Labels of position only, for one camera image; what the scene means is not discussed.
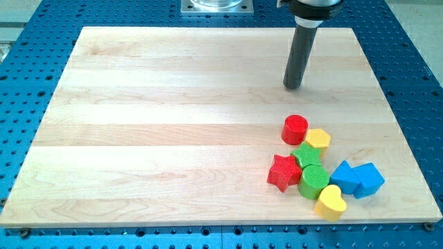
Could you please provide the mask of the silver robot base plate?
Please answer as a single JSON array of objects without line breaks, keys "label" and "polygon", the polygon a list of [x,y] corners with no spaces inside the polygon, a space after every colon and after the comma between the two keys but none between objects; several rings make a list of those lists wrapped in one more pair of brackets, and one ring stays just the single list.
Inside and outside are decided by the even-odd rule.
[{"label": "silver robot base plate", "polygon": [[252,15],[252,0],[181,0],[182,15]]}]

